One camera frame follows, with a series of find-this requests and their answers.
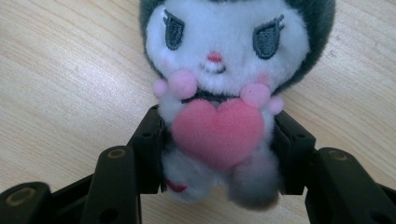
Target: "plush toy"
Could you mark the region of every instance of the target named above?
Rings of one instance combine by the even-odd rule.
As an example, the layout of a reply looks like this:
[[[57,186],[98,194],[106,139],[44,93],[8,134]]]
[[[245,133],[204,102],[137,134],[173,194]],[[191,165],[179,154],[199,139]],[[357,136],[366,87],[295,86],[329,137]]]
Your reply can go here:
[[[145,50],[161,76],[154,94],[172,136],[162,157],[168,191],[196,202],[222,185],[247,209],[276,202],[277,94],[318,60],[333,16],[333,0],[141,0]]]

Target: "pink nose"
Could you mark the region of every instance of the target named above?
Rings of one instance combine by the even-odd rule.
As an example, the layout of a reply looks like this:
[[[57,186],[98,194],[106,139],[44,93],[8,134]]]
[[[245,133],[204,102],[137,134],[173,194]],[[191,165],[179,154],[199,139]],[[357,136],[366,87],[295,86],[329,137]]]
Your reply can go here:
[[[212,51],[209,55],[207,55],[207,59],[212,63],[221,63],[222,58],[220,53]]]

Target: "light wood surface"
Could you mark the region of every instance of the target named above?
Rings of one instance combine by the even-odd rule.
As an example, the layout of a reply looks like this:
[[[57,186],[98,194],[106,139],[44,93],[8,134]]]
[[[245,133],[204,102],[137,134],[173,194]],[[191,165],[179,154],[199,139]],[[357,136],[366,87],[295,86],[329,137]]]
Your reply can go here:
[[[317,148],[352,153],[393,189],[395,15],[394,0],[338,0],[323,57],[283,93]],[[0,1],[0,192],[29,181],[55,191],[91,174],[99,154],[126,144],[157,104],[155,78],[138,0]],[[222,189],[191,205],[145,195],[142,207],[145,223],[308,223],[304,196],[262,213],[228,203]]]

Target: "plush head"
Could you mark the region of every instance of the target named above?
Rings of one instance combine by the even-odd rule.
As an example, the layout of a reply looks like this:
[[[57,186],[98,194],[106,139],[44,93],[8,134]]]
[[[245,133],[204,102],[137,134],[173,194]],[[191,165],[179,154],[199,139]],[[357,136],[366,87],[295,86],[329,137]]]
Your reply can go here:
[[[187,69],[202,91],[239,95],[248,83],[271,92],[300,80],[332,27],[326,0],[142,0],[146,53],[168,79]]]

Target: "eyelash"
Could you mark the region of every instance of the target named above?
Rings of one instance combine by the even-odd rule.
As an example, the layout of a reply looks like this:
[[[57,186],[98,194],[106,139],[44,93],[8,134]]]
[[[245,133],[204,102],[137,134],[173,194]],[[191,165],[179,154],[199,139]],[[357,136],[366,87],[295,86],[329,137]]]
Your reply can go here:
[[[165,31],[165,42],[166,47],[170,50],[176,50],[180,47],[183,31],[184,31],[184,22],[179,18],[172,15],[170,12],[165,10],[166,18],[163,18],[163,22],[166,26]]]
[[[280,22],[284,16],[269,21],[256,29],[253,32],[253,48],[259,58],[268,60],[272,58],[279,46],[280,31],[284,28]]]

